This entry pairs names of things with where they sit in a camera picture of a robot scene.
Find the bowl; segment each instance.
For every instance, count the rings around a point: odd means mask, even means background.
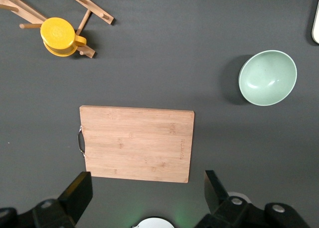
[[[258,106],[274,105],[285,99],[296,83],[297,68],[284,52],[267,50],[251,57],[239,73],[243,96]]]

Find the white object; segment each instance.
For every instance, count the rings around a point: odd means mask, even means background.
[[[315,16],[315,21],[314,21],[314,26],[313,26],[313,39],[316,43],[319,43],[319,15],[318,15],[318,10],[319,10],[319,3],[317,6],[317,11],[316,11],[316,16]]]
[[[132,228],[174,228],[171,223],[161,218],[147,218],[141,221],[137,227]]]

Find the bowl rim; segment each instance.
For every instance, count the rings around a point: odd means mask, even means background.
[[[263,54],[263,53],[266,53],[266,52],[278,52],[278,53],[282,53],[283,55],[285,55],[286,57],[288,57],[288,58],[291,60],[291,62],[293,63],[294,68],[295,68],[295,80],[294,80],[294,83],[293,83],[293,85],[292,85],[290,91],[286,94],[286,96],[284,96],[284,97],[283,97],[282,99],[280,99],[279,101],[276,101],[276,102],[270,103],[270,104],[258,104],[258,103],[256,103],[256,102],[251,101],[250,99],[248,99],[248,98],[245,96],[245,94],[244,94],[243,91],[242,91],[242,87],[241,87],[241,85],[240,85],[240,81],[241,81],[241,78],[242,78],[243,70],[245,69],[246,65],[247,65],[252,59],[254,59],[255,57],[257,57],[257,56],[259,56],[259,55],[261,55],[261,54]],[[248,102],[250,102],[250,103],[252,103],[252,104],[254,104],[254,105],[257,105],[257,106],[271,106],[271,105],[274,105],[274,104],[276,104],[276,103],[281,102],[282,100],[284,100],[284,99],[291,93],[291,91],[293,90],[293,88],[294,88],[294,86],[295,86],[295,84],[296,84],[296,81],[297,81],[297,67],[296,67],[296,64],[295,64],[294,60],[293,60],[288,54],[286,54],[285,52],[279,51],[279,50],[266,50],[266,51],[262,51],[262,52],[259,52],[259,53],[255,54],[254,56],[252,56],[251,58],[249,58],[249,59],[244,63],[244,65],[243,65],[242,68],[240,69],[239,76],[238,76],[238,85],[239,85],[239,89],[240,89],[241,94],[244,96],[244,98],[245,98]]]

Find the white round object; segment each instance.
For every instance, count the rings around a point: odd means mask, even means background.
[[[141,221],[137,227],[132,228],[174,228],[171,223],[161,218],[147,218]]]

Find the mug handle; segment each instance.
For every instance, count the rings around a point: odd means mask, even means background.
[[[86,38],[79,36],[79,35],[75,35],[74,43],[77,46],[85,46],[86,45]]]

